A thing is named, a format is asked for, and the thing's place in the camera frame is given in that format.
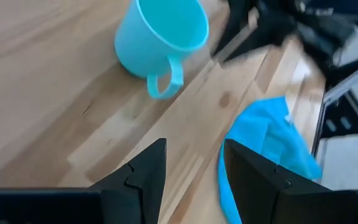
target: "blue cloth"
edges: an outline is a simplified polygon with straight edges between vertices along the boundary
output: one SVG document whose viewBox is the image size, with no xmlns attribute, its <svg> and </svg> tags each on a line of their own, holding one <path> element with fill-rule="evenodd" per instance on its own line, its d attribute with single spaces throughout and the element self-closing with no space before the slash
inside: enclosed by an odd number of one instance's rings
<svg viewBox="0 0 358 224">
<path fill-rule="evenodd" d="M 284 96 L 255 101 L 236 118 L 225 139 L 233 139 L 303 177 L 320 178 L 320 167 L 310 155 L 308 146 L 295 125 L 286 119 L 288 115 Z M 227 180 L 223 144 L 219 155 L 218 181 L 221 206 L 226 219 L 230 224 L 241 224 Z"/>
</svg>

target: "mug rim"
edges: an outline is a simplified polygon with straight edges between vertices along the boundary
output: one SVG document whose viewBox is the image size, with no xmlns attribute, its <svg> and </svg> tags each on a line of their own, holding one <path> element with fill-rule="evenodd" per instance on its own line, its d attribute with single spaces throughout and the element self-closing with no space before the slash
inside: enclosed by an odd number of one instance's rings
<svg viewBox="0 0 358 224">
<path fill-rule="evenodd" d="M 137 7 L 137 10 L 139 10 L 139 14 L 140 14 L 143 22 L 152 31 L 152 33 L 159 40 L 161 40 L 164 44 L 167 44 L 171 48 L 173 48 L 175 50 L 178 50 L 178 51 L 181 51 L 181 52 L 192 52 L 192 51 L 195 51 L 195 50 L 198 50 L 198 49 L 202 48 L 205 45 L 206 41 L 208 40 L 208 36 L 209 36 L 209 21 L 208 21 L 208 16 L 206 15 L 204 8 L 202 7 L 202 5 L 200 4 L 200 2 L 198 0 L 194 0 L 194 1 L 197 3 L 197 6 L 199 7 L 201 12 L 203 13 L 204 22 L 206 23 L 206 32 L 205 32 L 203 41 L 201 41 L 199 44 L 197 44 L 196 46 L 193 46 L 193 47 L 180 47 L 180 46 L 178 46 L 176 44 L 171 43 L 167 39 L 163 38 L 160 34 L 158 34 L 153 29 L 153 27 L 147 22 L 145 16 L 143 15 L 142 8 L 140 7 L 140 2 L 139 1 L 140 0 L 136 0 L 136 7 Z"/>
</svg>

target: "wooden tabletop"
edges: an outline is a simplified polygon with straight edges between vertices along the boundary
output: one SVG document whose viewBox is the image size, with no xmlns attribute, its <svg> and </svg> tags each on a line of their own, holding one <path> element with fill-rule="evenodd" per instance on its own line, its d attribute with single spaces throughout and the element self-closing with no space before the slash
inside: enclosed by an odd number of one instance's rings
<svg viewBox="0 0 358 224">
<path fill-rule="evenodd" d="M 3 12 L 12 24 L 0 20 L 0 187 L 86 187 L 167 138 L 159 222 L 224 223 L 217 154 L 247 105 L 285 95 L 311 147 L 324 78 L 296 39 L 220 65 L 210 50 L 228 9 L 202 1 L 208 45 L 185 62 L 181 92 L 155 101 L 112 49 L 129 1 L 51 2 L 26 4 L 22 17 Z"/>
</svg>

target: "blue mug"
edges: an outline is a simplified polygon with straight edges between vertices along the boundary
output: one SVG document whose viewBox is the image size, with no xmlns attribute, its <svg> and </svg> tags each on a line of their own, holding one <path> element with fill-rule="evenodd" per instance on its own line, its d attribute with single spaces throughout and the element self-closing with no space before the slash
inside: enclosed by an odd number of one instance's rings
<svg viewBox="0 0 358 224">
<path fill-rule="evenodd" d="M 208 18 L 197 0 L 133 0 L 115 36 L 121 64 L 147 79 L 152 98 L 167 99 L 183 86 L 182 61 L 205 45 Z M 161 93 L 158 79 L 171 71 Z"/>
</svg>

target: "wood grain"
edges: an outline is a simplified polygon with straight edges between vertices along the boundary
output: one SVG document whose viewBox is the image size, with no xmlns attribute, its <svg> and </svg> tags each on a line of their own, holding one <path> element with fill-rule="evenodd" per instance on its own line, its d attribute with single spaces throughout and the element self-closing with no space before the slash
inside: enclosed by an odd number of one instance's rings
<svg viewBox="0 0 358 224">
<path fill-rule="evenodd" d="M 167 138 L 159 222 L 224 223 L 216 161 L 246 106 L 285 95 L 311 146 L 324 79 L 301 44 L 220 65 L 210 51 L 228 8 L 201 2 L 209 42 L 185 62 L 183 89 L 155 101 L 112 46 L 129 0 L 0 0 L 0 187 L 87 187 Z"/>
</svg>

